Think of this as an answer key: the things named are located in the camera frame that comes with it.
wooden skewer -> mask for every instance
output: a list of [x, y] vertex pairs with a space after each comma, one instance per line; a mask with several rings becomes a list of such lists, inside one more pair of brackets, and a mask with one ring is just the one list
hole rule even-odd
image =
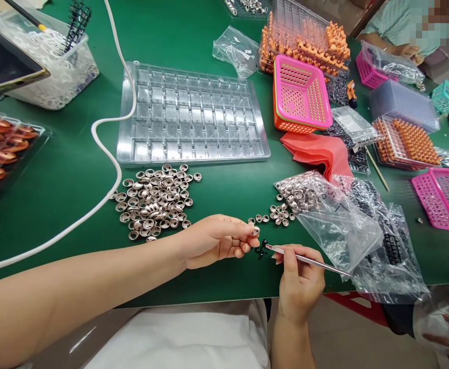
[[370, 151], [368, 150], [368, 148], [366, 148], [366, 152], [368, 153], [368, 157], [370, 158], [370, 160], [372, 161], [373, 166], [375, 167], [375, 170], [377, 171], [380, 179], [382, 180], [383, 185], [385, 186], [385, 189], [387, 191], [390, 191], [389, 185], [387, 184], [387, 182], [385, 182], [385, 178], [383, 178], [382, 174], [380, 173], [380, 169], [378, 169], [377, 164], [375, 163], [375, 161], [373, 160], [373, 157], [370, 153]]

pink plastic basket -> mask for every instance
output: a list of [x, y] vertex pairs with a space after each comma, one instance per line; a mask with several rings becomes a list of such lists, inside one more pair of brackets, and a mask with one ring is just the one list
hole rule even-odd
[[[361, 83], [376, 89], [382, 83], [389, 79], [386, 75], [378, 72], [373, 68], [370, 63], [368, 63], [363, 57], [364, 51], [361, 49], [358, 56], [356, 57], [356, 65], [358, 66], [359, 76], [361, 77]], [[398, 81], [397, 77], [390, 77], [394, 81]]]
[[317, 67], [292, 57], [278, 55], [274, 61], [275, 113], [293, 128], [297, 125], [326, 130], [332, 112], [323, 73]]
[[431, 225], [449, 230], [449, 169], [430, 168], [412, 179]]

white cord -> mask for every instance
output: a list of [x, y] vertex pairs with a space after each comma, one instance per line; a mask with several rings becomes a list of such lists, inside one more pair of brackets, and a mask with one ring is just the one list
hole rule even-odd
[[[110, 8], [110, 4], [108, 0], [105, 1], [105, 6], [107, 7], [108, 17], [110, 18], [110, 24], [112, 26], [112, 33], [113, 33], [113, 39], [115, 41], [115, 47], [117, 48], [118, 56], [120, 57], [120, 61], [122, 62], [124, 66], [124, 70], [128, 76], [130, 76], [129, 68], [126, 65], [126, 62], [124, 61], [124, 56], [122, 55], [122, 50], [120, 49], [120, 44], [118, 43], [118, 36], [117, 36], [117, 29], [115, 28], [115, 21], [113, 20], [113, 14], [112, 9]], [[103, 152], [108, 156], [108, 158], [112, 161], [113, 165], [115, 166], [115, 169], [117, 170], [117, 180], [115, 181], [115, 184], [111, 188], [111, 190], [107, 193], [107, 195], [98, 203], [97, 206], [95, 206], [91, 211], [89, 211], [85, 216], [83, 216], [81, 219], [79, 219], [76, 223], [73, 223], [68, 228], [60, 232], [57, 236], [52, 238], [51, 240], [45, 242], [44, 244], [31, 249], [30, 251], [27, 251], [25, 253], [19, 254], [17, 256], [14, 256], [12, 258], [0, 261], [0, 268], [7, 267], [8, 265], [17, 263], [18, 261], [24, 260], [32, 255], [38, 254], [40, 251], [43, 251], [47, 249], [48, 247], [52, 246], [57, 241], [61, 240], [63, 237], [67, 236], [71, 231], [73, 231], [77, 226], [84, 223], [87, 219], [89, 219], [93, 214], [95, 214], [110, 198], [110, 195], [118, 188], [120, 185], [120, 181], [122, 181], [122, 169], [120, 168], [120, 165], [117, 163], [117, 160], [113, 157], [113, 155], [110, 153], [110, 151], [107, 150], [107, 148], [101, 143], [100, 139], [98, 138], [98, 134], [96, 133], [96, 128], [105, 122], [109, 121], [120, 121], [124, 119], [128, 119], [132, 117], [136, 110], [136, 87], [134, 85], [133, 79], [129, 78], [129, 81], [131, 82], [131, 88], [132, 88], [132, 109], [129, 114], [123, 117], [118, 118], [104, 118], [97, 120], [93, 125], [91, 126], [91, 134], [93, 135], [93, 139], [95, 140], [96, 144], [100, 146], [100, 148], [103, 150]]]

green workbench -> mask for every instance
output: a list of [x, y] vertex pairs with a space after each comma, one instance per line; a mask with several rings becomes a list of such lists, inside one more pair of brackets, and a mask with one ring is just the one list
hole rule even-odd
[[[68, 0], [56, 0], [44, 11], [67, 21], [68, 3]], [[100, 77], [57, 112], [12, 98], [0, 101], [1, 111], [53, 132], [0, 199], [0, 260], [28, 251], [64, 230], [91, 210], [115, 180], [115, 170], [94, 143], [90, 127], [97, 119], [119, 115], [123, 67], [115, 50], [103, 1], [92, 0], [88, 5], [93, 9], [87, 30], [89, 45], [101, 71]], [[232, 77], [236, 76], [233, 67], [212, 57], [213, 40], [231, 24], [259, 42], [265, 24], [260, 20], [232, 19], [221, 0], [197, 0], [192, 4], [178, 0], [112, 0], [111, 5], [126, 60]], [[360, 46], [351, 42], [351, 48], [354, 58]], [[353, 62], [351, 75], [357, 82], [358, 111], [371, 120], [369, 89], [358, 83], [354, 65]], [[255, 73], [251, 80], [257, 90], [272, 155], [262, 162], [191, 165], [190, 172], [198, 171], [203, 177], [201, 183], [190, 187], [194, 205], [186, 209], [186, 213], [192, 222], [216, 213], [243, 220], [258, 213], [265, 214], [270, 205], [276, 203], [277, 191], [272, 183], [310, 169], [292, 161], [291, 154], [279, 141], [283, 132], [273, 125], [272, 77]], [[118, 124], [104, 124], [98, 128], [98, 133], [107, 148], [115, 153]], [[449, 148], [447, 124], [442, 124], [441, 131], [431, 137], [435, 145]], [[403, 206], [425, 282], [449, 283], [449, 231], [429, 224], [409, 182], [414, 173], [387, 167], [381, 169], [390, 192], [385, 191], [373, 167], [371, 180], [386, 203]], [[140, 168], [124, 170], [123, 178], [135, 178], [138, 170]], [[118, 217], [114, 203], [105, 205], [52, 247], [0, 269], [0, 278], [62, 258], [132, 245], [128, 240], [127, 225], [120, 223]], [[419, 217], [424, 219], [424, 224], [416, 222]], [[288, 228], [263, 224], [261, 236], [272, 244], [300, 243], [318, 248], [298, 221], [291, 222]], [[124, 306], [278, 296], [281, 274], [282, 266], [276, 266], [274, 260], [258, 260], [251, 252], [240, 260], [227, 259], [205, 269], [186, 271]], [[327, 272], [325, 279], [326, 292], [353, 290], [350, 283], [342, 283], [334, 273]]]

right hand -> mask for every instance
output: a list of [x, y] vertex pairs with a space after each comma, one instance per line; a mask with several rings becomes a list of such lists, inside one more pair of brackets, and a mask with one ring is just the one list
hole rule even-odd
[[320, 252], [301, 245], [279, 246], [284, 255], [275, 253], [277, 264], [284, 261], [284, 273], [279, 285], [279, 316], [295, 325], [304, 325], [325, 288], [324, 269], [296, 259], [305, 256], [323, 262]]
[[411, 59], [413, 56], [419, 53], [419, 46], [411, 46], [409, 44], [399, 45], [399, 46], [389, 46], [387, 51], [392, 55], [402, 56], [406, 59]]

